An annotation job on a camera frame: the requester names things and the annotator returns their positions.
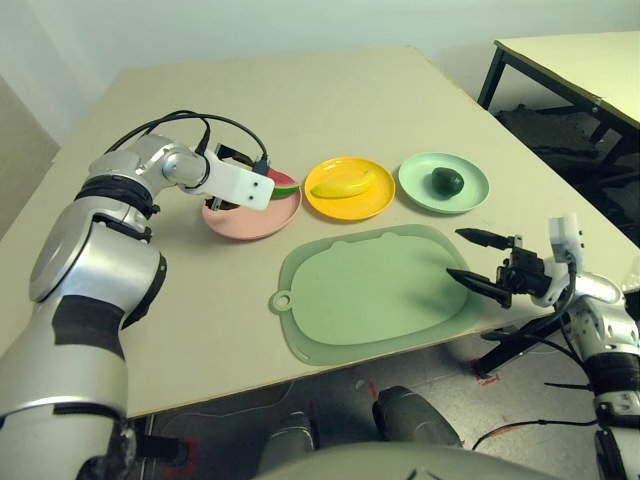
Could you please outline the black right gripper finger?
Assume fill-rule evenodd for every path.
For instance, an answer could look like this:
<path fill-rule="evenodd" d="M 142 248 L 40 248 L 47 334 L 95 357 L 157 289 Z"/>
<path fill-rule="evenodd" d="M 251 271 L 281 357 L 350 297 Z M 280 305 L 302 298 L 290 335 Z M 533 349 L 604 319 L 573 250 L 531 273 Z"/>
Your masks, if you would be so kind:
<path fill-rule="evenodd" d="M 495 300 L 502 308 L 511 307 L 511 292 L 491 282 L 487 277 L 460 269 L 447 268 L 446 271 L 456 282 L 469 290 Z"/>
<path fill-rule="evenodd" d="M 514 236 L 502 236 L 476 228 L 459 228 L 455 232 L 465 240 L 483 247 L 510 249 L 515 246 Z"/>

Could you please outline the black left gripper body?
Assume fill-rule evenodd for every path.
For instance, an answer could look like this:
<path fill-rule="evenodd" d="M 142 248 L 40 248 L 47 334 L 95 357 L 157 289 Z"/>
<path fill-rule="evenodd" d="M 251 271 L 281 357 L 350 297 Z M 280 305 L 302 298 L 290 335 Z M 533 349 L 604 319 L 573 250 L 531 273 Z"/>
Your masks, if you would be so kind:
<path fill-rule="evenodd" d="M 222 143 L 219 143 L 216 146 L 215 154 L 221 161 L 229 162 L 233 160 L 236 163 L 248 167 L 250 170 L 254 167 L 254 161 L 248 155 Z M 230 203 L 216 197 L 207 199 L 205 201 L 205 206 L 211 211 L 229 211 L 239 208 L 239 205 L 237 204 Z"/>

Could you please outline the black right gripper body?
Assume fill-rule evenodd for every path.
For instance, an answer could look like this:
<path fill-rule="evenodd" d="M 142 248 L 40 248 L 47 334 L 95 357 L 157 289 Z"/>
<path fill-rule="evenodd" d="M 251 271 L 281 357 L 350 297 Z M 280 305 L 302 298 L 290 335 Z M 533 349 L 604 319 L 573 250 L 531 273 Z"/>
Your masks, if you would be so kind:
<path fill-rule="evenodd" d="M 529 294 L 542 297 L 550 286 L 545 274 L 544 261 L 533 251 L 522 247 L 520 236 L 506 238 L 505 248 L 511 253 L 497 268 L 497 285 L 512 294 Z"/>

